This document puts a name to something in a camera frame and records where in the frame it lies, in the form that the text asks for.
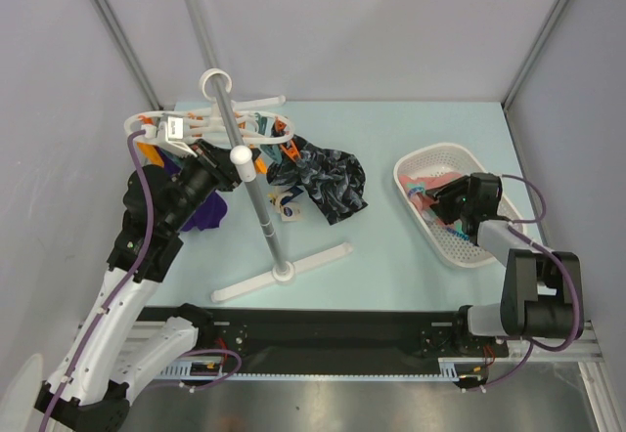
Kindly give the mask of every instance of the laundry basket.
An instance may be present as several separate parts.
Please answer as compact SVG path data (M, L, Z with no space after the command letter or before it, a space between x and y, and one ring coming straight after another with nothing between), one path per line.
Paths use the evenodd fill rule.
M474 246L470 241L461 239L448 232L442 225L427 222L407 197L400 184L400 175L411 178L423 176L440 176L451 171L463 175L486 171L478 160L465 147L457 144L441 143L424 149L419 149L403 156L398 160L393 169L393 178L402 194L402 199L411 209L412 215L418 222L418 227L424 233L426 239L441 260L455 268L477 268L496 260L490 253ZM509 217L512 220L521 219L519 212L509 201L505 194L502 195L498 214ZM526 231L522 224L515 224L515 228L521 232Z

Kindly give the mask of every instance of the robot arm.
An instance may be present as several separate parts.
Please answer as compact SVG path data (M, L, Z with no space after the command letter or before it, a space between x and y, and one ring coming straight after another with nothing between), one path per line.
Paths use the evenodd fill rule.
M584 317L578 258L533 243L498 215L502 197L498 176L473 173L426 194L435 200L432 210L444 224L460 219L469 240L506 267L500 303L460 310L465 331L474 336L565 339L575 328L574 338L580 337ZM555 258L567 275L561 273ZM541 285L553 293L540 294Z
M51 417L73 430L118 430L130 405L157 374L182 354L211 347L215 341L211 315L183 305L128 358L118 358L132 325L183 244L180 229L213 191L231 191L241 182L230 151L204 141L197 141L192 149L194 154L185 159L176 176L169 177L154 165L143 167L153 197L153 232L143 261L132 279L120 286L144 244L148 220L138 173L128 180L122 231L108 259L110 269L98 299L35 404L45 412L52 402Z

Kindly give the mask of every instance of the gray wall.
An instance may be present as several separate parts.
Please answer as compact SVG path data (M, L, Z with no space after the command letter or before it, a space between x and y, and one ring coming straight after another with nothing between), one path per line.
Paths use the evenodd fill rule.
M574 0L517 97L552 242L582 260L587 315L626 402L626 0Z
M2 0L0 394L25 358L62 359L95 299L147 105L89 0Z
M236 98L500 101L555 0L201 0ZM201 99L183 0L111 0L165 105Z

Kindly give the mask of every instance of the table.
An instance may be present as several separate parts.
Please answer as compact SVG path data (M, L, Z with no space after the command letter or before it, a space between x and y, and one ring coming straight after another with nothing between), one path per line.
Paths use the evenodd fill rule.
M177 109L206 104L179 103ZM280 242L291 260L344 241L354 252L331 265L220 304L224 307L324 310L456 311L462 305L500 301L504 267L444 266L420 232L393 181L405 154L439 142L468 148L493 173L521 175L498 103L287 102L273 109L295 122L296 134L322 148L354 153L365 170L369 206L329 226L301 196L305 220L283 223L272 211ZM259 178L269 194L271 187ZM533 215L524 185L504 183L523 216ZM244 187L222 194L229 211L218 230L191 231L150 306L189 302L215 306L212 290L268 271L272 259ZM538 230L528 233L539 238Z

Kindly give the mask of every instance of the black cloth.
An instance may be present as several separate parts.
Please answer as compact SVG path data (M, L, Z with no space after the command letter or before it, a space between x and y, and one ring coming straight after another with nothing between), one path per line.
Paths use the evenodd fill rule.
M367 207L365 172L356 156L320 149L298 136L293 142L301 158L293 162L283 153L283 161L267 170L270 185L302 186L331 225Z

